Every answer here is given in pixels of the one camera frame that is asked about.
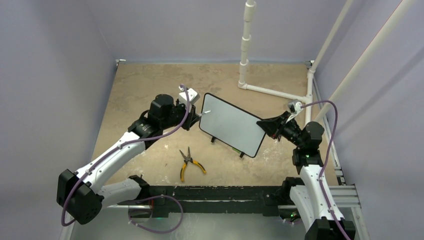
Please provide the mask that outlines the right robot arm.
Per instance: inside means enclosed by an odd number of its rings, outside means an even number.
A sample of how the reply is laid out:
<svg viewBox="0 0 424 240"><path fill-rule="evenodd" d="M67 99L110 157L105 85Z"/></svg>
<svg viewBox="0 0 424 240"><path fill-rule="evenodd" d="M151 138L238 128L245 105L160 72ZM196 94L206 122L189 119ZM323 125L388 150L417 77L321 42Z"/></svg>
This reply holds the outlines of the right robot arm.
<svg viewBox="0 0 424 240"><path fill-rule="evenodd" d="M294 203L305 227L306 240L353 240L356 227L347 220L331 195L325 179L327 162L319 150L324 128L311 121L300 128L291 114L257 121L257 125L272 139L285 138L295 145L292 163L298 177L287 177L276 197Z"/></svg>

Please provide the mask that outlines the black-framed whiteboard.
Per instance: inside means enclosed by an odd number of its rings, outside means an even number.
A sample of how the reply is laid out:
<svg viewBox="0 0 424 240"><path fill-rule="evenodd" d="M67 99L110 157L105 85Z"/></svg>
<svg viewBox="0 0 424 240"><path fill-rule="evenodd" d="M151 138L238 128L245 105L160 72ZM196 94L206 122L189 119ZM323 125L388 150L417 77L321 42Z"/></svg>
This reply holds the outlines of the black-framed whiteboard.
<svg viewBox="0 0 424 240"><path fill-rule="evenodd" d="M257 125L262 118L216 96L205 93L201 112L211 111L199 121L201 131L239 150L239 157L255 158L266 133Z"/></svg>

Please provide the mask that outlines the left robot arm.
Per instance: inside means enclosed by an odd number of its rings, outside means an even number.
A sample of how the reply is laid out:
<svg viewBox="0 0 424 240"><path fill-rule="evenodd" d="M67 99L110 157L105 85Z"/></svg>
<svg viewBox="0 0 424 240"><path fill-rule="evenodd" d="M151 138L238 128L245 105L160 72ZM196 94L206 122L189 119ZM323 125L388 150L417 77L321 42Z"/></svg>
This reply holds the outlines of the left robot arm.
<svg viewBox="0 0 424 240"><path fill-rule="evenodd" d="M106 185L106 182L127 162L166 137L164 130L188 131L200 119L195 107L199 99L192 88L179 93L177 99L168 94L157 95L149 109L106 152L76 171L64 170L58 177L56 194L56 201L62 207L61 224L85 225L103 208L119 202L146 203L148 184L140 177L131 176L117 184Z"/></svg>

